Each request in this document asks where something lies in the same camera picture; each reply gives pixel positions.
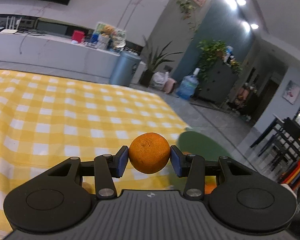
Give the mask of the pink small heater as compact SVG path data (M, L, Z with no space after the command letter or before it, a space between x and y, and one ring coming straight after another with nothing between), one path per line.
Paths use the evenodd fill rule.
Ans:
M166 81L166 83L164 84L164 87L162 90L166 94L171 94L174 91L176 84L177 84L177 81L175 81L175 79L169 77L168 80Z

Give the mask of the potted long leaf plant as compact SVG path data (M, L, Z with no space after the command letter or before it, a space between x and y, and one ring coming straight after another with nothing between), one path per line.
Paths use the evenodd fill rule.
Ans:
M146 60L146 69L141 74L139 84L144 87L148 87L157 68L163 63L174 62L174 60L168 58L169 56L182 54L183 52L166 52L167 48L173 42L172 40L168 42L165 46L163 46L161 49L160 47L154 48L150 38L147 40L145 36L143 36L143 40L145 42L144 48L146 50L144 53L144 58Z

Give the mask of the red box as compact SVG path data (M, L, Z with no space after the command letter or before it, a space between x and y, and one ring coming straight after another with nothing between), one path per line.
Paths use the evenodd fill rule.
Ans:
M84 37L85 33L83 31L74 30L74 32L72 33L71 41L75 43L82 43Z

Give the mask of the dark grey drawer cabinet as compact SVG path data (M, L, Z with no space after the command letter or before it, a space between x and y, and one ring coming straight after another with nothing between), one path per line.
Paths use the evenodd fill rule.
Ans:
M226 100L237 79L238 76L232 69L222 60L218 60L209 70L207 80L202 82L198 97L220 105Z

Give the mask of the blue grey trash bin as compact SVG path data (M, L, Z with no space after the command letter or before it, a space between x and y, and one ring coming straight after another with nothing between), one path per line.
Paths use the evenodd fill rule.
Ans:
M141 62L141 58L128 51L122 51L113 69L109 83L128 87Z

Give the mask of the trailing green pothos plant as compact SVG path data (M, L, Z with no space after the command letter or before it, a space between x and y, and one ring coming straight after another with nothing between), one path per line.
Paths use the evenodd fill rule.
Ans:
M210 69L225 55L226 44L221 40L202 40L198 43L197 48L200 50L197 62L197 68L200 69L198 79L206 81Z

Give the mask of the teddy bear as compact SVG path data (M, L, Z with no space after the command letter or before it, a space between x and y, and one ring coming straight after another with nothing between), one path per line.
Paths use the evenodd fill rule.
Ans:
M113 26L105 24L100 30L100 35L102 37L109 37L114 31L115 28Z

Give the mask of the white plastic bag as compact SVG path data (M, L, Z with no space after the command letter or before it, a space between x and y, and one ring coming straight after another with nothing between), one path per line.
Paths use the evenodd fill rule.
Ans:
M156 72L153 74L151 81L150 81L150 86L159 90L162 90L166 82L168 81L169 78L169 72Z

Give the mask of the yellow white checkered tablecloth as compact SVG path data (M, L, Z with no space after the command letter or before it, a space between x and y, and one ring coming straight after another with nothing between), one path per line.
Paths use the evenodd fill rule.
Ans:
M17 186L68 159L114 154L154 132L174 144L187 124L158 95L128 87L0 70L0 239Z

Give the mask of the white marble tv console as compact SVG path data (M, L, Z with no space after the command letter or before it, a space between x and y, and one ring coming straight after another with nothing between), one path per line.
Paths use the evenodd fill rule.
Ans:
M0 33L0 69L108 83L118 58L58 36Z

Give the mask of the blue water jug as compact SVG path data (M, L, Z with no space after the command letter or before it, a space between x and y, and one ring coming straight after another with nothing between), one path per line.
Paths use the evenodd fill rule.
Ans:
M184 100L189 100L193 96L197 86L198 86L198 73L200 68L196 68L191 75L185 76L177 89L177 96Z

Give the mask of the white wifi router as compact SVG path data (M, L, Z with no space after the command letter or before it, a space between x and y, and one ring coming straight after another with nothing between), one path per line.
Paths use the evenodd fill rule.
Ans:
M6 18L6 25L2 29L2 33L15 34L18 31L22 18L17 19L15 16Z

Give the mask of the black dining chairs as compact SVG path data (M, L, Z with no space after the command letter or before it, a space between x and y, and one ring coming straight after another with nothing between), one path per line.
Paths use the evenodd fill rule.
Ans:
M256 158L265 160L271 157L267 164L270 172L278 168L286 172L300 161L300 125L291 118L282 120L274 115L274 120L250 148L256 148L264 140L266 143L258 151Z

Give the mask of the green colander bowl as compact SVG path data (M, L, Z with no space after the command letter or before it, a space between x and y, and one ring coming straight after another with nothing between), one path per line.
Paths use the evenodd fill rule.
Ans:
M231 157L220 144L195 131L185 131L179 135L176 146L183 153L202 156L208 161L217 161L219 157Z

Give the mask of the orange mandarin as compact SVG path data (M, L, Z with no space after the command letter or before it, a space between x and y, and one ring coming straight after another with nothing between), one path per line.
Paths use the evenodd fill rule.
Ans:
M205 177L205 194L210 194L217 187L215 176Z
M145 174L162 170L170 158L168 141L157 133L145 133L136 137L129 147L129 160L133 167Z

